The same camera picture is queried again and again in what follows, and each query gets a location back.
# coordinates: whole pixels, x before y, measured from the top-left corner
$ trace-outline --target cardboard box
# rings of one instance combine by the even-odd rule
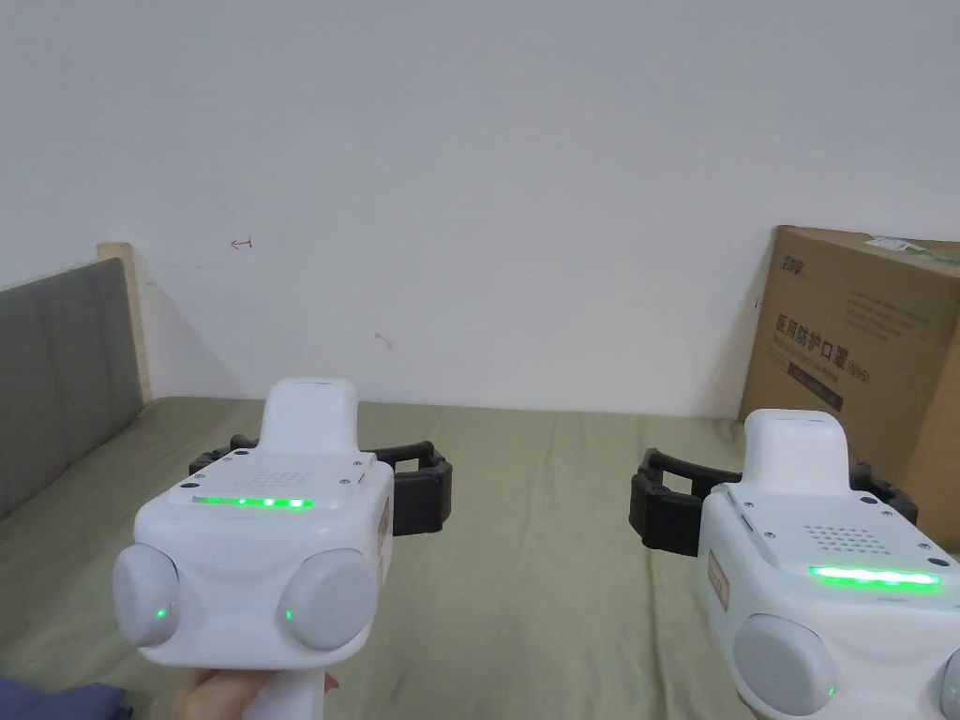
[[[831,413],[960,552],[958,320],[960,244],[778,228],[740,416]]]

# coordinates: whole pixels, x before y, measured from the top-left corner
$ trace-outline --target green bed sheet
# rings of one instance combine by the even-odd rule
[[[179,671],[120,636],[110,574],[137,509],[200,452],[255,437],[262,402],[167,398],[0,522],[0,675],[101,682],[167,720]],[[657,446],[737,469],[733,422],[362,404],[366,447],[432,440],[453,513],[402,538],[367,646],[330,669],[334,718],[748,720],[691,560],[645,549],[630,478]]]

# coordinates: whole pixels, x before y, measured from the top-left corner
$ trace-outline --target green led strip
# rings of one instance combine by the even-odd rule
[[[866,570],[849,567],[811,567],[809,573],[831,585],[846,588],[884,588],[898,590],[934,590],[941,584],[936,575],[893,570]]]
[[[252,508],[290,508],[291,510],[302,510],[303,508],[312,508],[313,500],[304,500],[300,497],[278,499],[275,497],[199,497],[193,496],[193,501],[201,505],[236,505],[239,507]]]

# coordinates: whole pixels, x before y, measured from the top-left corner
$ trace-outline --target gray headboard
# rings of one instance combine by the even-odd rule
[[[121,260],[0,292],[0,517],[142,407]]]

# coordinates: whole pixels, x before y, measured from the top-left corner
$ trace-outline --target sticker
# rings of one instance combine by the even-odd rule
[[[903,252],[907,248],[915,248],[916,246],[899,237],[884,237],[879,235],[873,240],[868,240],[867,245],[872,245],[875,248],[883,248],[884,250],[892,250],[893,252]]]
[[[387,538],[387,531],[390,530],[390,498],[383,506],[383,513],[380,515],[380,524],[376,528],[376,552],[383,555],[383,541]]]
[[[877,237],[868,240],[867,245],[871,245],[875,248],[882,248],[884,250],[892,250],[893,252],[907,252],[911,255],[919,255],[920,257],[925,257],[935,262],[944,263],[945,265],[960,265],[960,260],[954,260],[951,257],[944,257],[936,252],[929,251],[927,248],[921,248],[919,245],[911,243],[909,240],[904,240],[901,237],[885,237],[883,235],[878,235]]]
[[[713,585],[717,597],[720,598],[720,604],[723,606],[724,612],[728,611],[730,609],[730,581],[727,580],[727,576],[716,557],[714,557],[712,550],[710,550],[710,559],[707,563],[707,577],[710,584]]]

